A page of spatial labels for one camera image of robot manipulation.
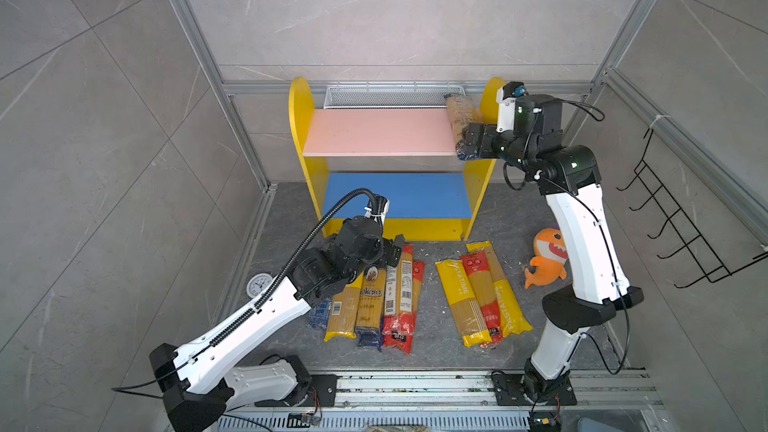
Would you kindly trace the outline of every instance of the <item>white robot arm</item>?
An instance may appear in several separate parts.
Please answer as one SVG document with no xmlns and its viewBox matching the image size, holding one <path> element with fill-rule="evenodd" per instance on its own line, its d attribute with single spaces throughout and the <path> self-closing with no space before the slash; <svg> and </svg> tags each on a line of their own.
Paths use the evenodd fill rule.
<svg viewBox="0 0 768 432">
<path fill-rule="evenodd" d="M 345 220 L 323 246 L 308 248 L 331 217 L 362 194 L 370 200 L 366 214 Z M 397 266 L 405 239 L 382 236 L 388 210 L 386 198 L 365 188 L 351 191 L 322 217 L 266 290 L 195 340 L 180 347 L 162 344 L 150 353 L 176 432 L 200 432 L 241 405 L 261 400 L 294 405 L 304 400 L 311 377 L 298 357 L 255 367 L 236 365 L 272 333 L 341 292 L 364 270 Z"/>
<path fill-rule="evenodd" d="M 542 300 L 547 323 L 520 384 L 525 397 L 536 404 L 552 398 L 568 379 L 571 357 L 586 331 L 612 319 L 617 310 L 627 313 L 643 301 L 643 292 L 630 286 L 616 256 L 594 154 L 584 146 L 562 147 L 563 103 L 598 121 L 604 119 L 602 111 L 584 102 L 529 95 L 522 82 L 504 85 L 496 101 L 498 123 L 469 124 L 460 152 L 469 158 L 504 160 L 504 179 L 515 190 L 519 188 L 507 178 L 508 166 L 525 172 L 521 187 L 536 182 L 558 220 L 571 260 L 572 285 Z M 618 370 L 625 359 L 626 347 Z"/>
</svg>

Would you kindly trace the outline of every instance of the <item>blue shelf board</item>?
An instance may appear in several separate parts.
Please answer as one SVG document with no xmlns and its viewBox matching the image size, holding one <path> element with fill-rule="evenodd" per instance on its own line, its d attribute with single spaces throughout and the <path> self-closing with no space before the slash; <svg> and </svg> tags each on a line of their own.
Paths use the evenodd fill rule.
<svg viewBox="0 0 768 432">
<path fill-rule="evenodd" d="M 447 174 L 332 173 L 322 213 L 350 191 L 365 187 L 389 199 L 387 218 L 472 218 L 464 177 Z M 334 218 L 365 214 L 367 196 L 350 200 Z"/>
</svg>

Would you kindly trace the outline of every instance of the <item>orange plush toy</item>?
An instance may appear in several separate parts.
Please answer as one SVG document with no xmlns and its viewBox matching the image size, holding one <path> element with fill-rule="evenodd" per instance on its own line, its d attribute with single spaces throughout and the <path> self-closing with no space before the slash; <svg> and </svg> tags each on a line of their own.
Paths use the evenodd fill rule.
<svg viewBox="0 0 768 432">
<path fill-rule="evenodd" d="M 525 268 L 525 288 L 533 285 L 547 285 L 558 277 L 565 280 L 565 263 L 568 253 L 565 251 L 563 236 L 556 228 L 545 228 L 533 239 L 536 256 L 531 259 L 531 266 L 536 272 Z"/>
</svg>

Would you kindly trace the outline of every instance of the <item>red pasta package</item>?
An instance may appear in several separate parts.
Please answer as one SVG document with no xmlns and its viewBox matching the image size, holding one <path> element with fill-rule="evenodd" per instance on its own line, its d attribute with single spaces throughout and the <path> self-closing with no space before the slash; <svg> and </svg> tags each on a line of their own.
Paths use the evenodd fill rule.
<svg viewBox="0 0 768 432">
<path fill-rule="evenodd" d="M 384 347 L 394 347 L 402 350 L 406 354 L 411 354 L 413 347 L 412 335 L 390 334 L 384 336 Z"/>
<path fill-rule="evenodd" d="M 475 297 L 477 297 L 480 304 L 480 310 L 485 318 L 485 325 L 491 334 L 491 343 L 484 345 L 485 347 L 493 347 L 501 342 L 504 337 L 502 336 L 502 313 L 498 309 L 491 268 L 488 266 L 485 251 L 481 250 L 474 254 L 462 255 L 462 262 L 464 262 L 464 269 L 469 278 L 469 283 L 472 284 L 472 290 L 475 291 Z"/>
<path fill-rule="evenodd" d="M 400 263 L 397 267 L 386 268 L 386 285 L 384 286 L 384 326 L 382 333 L 389 335 L 399 331 L 399 317 L 402 297 L 402 284 L 405 276 L 409 283 L 413 274 L 413 245 L 406 244 L 402 248 Z"/>
<path fill-rule="evenodd" d="M 413 347 L 413 331 L 416 329 L 416 305 L 418 296 L 422 291 L 422 282 L 424 282 L 424 262 L 414 261 L 413 263 L 413 307 L 411 312 L 403 312 L 397 315 L 396 322 L 400 329 L 408 331 L 408 334 L 400 331 L 392 331 L 384 335 L 384 347 L 395 347 L 406 354 L 411 354 Z"/>
<path fill-rule="evenodd" d="M 418 296 L 422 292 L 422 282 L 424 282 L 424 262 L 414 261 L 410 284 L 406 282 L 406 277 L 403 275 L 397 318 L 397 332 L 400 335 L 413 335 L 413 329 L 416 327 Z"/>
</svg>

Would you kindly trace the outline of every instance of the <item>wall hook rack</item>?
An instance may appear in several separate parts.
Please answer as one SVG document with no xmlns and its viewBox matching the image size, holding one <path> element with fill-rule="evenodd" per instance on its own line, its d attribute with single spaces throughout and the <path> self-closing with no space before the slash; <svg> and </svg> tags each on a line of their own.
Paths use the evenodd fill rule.
<svg viewBox="0 0 768 432">
<path fill-rule="evenodd" d="M 654 135 L 654 130 L 653 129 L 649 128 L 648 130 L 645 131 L 645 134 L 643 135 L 643 138 L 645 139 L 647 137 L 648 140 L 645 143 L 645 149 L 643 149 L 643 155 L 642 155 L 642 157 L 640 158 L 640 161 L 638 162 L 638 164 L 635 166 L 635 168 L 633 170 L 634 177 L 627 184 L 626 187 L 623 187 L 623 188 L 617 187 L 616 189 L 620 190 L 620 191 L 625 191 L 630 186 L 632 186 L 632 184 L 634 184 L 635 181 L 639 181 L 643 185 L 643 187 L 645 187 L 645 189 L 648 191 L 648 193 L 650 195 L 648 196 L 648 198 L 645 200 L 645 202 L 643 202 L 643 204 L 640 207 L 637 207 L 637 208 L 629 207 L 629 209 L 632 210 L 632 211 L 638 211 L 638 210 L 642 209 L 643 207 L 645 207 L 651 200 L 653 200 L 654 202 L 656 202 L 656 205 L 658 206 L 658 208 L 661 210 L 661 212 L 666 217 L 666 219 L 664 220 L 664 224 L 662 224 L 661 230 L 659 230 L 658 234 L 656 234 L 656 235 L 647 234 L 648 238 L 656 239 L 656 238 L 660 237 L 661 234 L 664 233 L 664 230 L 666 229 L 666 227 L 669 225 L 669 226 L 672 226 L 672 229 L 674 229 L 675 234 L 677 234 L 677 237 L 683 243 L 683 245 L 679 246 L 671 254 L 667 254 L 667 255 L 664 255 L 664 256 L 657 254 L 656 256 L 658 258 L 661 258 L 661 259 L 666 259 L 666 258 L 670 258 L 670 257 L 676 255 L 678 252 L 681 252 L 683 250 L 687 250 L 688 253 L 690 254 L 690 256 L 694 259 L 694 262 L 696 262 L 696 265 L 698 266 L 699 270 L 701 270 L 701 273 L 702 273 L 701 277 L 693 280 L 691 283 L 686 284 L 686 285 L 674 284 L 674 286 L 677 287 L 677 288 L 686 288 L 686 287 L 690 287 L 691 285 L 693 285 L 693 284 L 695 284 L 698 281 L 701 281 L 703 279 L 706 279 L 707 281 L 709 281 L 709 283 L 713 284 L 713 283 L 716 283 L 718 281 L 723 280 L 726 277 L 730 277 L 731 275 L 733 275 L 733 274 L 735 274 L 737 272 L 743 271 L 745 268 L 747 268 L 747 267 L 749 267 L 751 265 L 757 264 L 758 262 L 760 262 L 764 258 L 768 258 L 768 250 L 765 250 L 761 254 L 758 254 L 758 255 L 755 255 L 754 257 L 752 257 L 751 262 L 749 262 L 748 264 L 745 264 L 745 265 L 743 265 L 743 266 L 741 266 L 738 269 L 733 270 L 733 271 L 728 269 L 728 267 L 723 263 L 722 259 L 720 259 L 720 256 L 717 254 L 717 252 L 715 252 L 715 250 L 712 248 L 712 245 L 710 245 L 709 241 L 706 240 L 706 237 L 701 233 L 701 231 L 696 226 L 696 224 L 694 224 L 694 221 L 692 221 L 690 219 L 690 217 L 688 216 L 687 212 L 685 210 L 683 210 L 683 208 L 680 206 L 680 203 L 677 201 L 675 196 L 672 195 L 672 193 L 669 191 L 667 186 L 661 181 L 661 179 L 658 177 L 658 175 L 656 175 L 656 172 L 652 168 L 650 168 L 650 166 L 648 165 L 648 162 L 645 161 L 645 154 L 646 154 L 646 152 L 648 152 L 648 145 L 650 144 L 650 139 L 653 137 L 653 135 Z M 643 180 L 642 177 L 640 177 L 640 174 L 642 172 L 644 172 L 644 171 L 648 171 L 650 174 L 652 174 L 653 177 L 656 179 L 656 181 L 659 183 L 659 186 L 657 188 L 655 188 L 655 190 L 651 191 L 651 188 L 648 187 L 648 184 L 646 183 L 646 181 Z M 664 209 L 664 207 L 662 207 L 661 204 L 659 203 L 659 200 L 657 198 L 657 195 L 659 194 L 659 192 L 666 192 L 667 195 L 672 199 L 672 202 L 674 203 L 674 210 L 672 211 L 672 213 L 667 213 L 667 211 Z M 688 223 L 690 224 L 690 226 L 694 230 L 693 237 L 688 238 L 688 239 L 684 238 L 683 235 L 680 233 L 680 230 L 677 228 L 677 226 L 674 224 L 674 222 L 672 222 L 672 218 L 675 217 L 675 216 L 678 216 L 678 215 L 682 215 L 684 217 L 684 219 L 686 221 L 688 221 Z M 694 244 L 696 241 L 703 242 L 708 247 L 710 252 L 712 252 L 712 255 L 716 259 L 716 266 L 715 266 L 715 268 L 713 268 L 709 272 L 704 270 L 704 266 L 701 264 L 701 262 L 699 262 L 699 259 L 696 256 L 696 254 L 694 254 L 694 251 L 692 251 L 690 249 L 690 246 L 692 244 Z M 722 275 L 719 275 L 719 276 L 713 278 L 713 274 L 718 272 L 721 269 L 723 269 L 725 271 L 725 274 L 722 274 Z"/>
</svg>

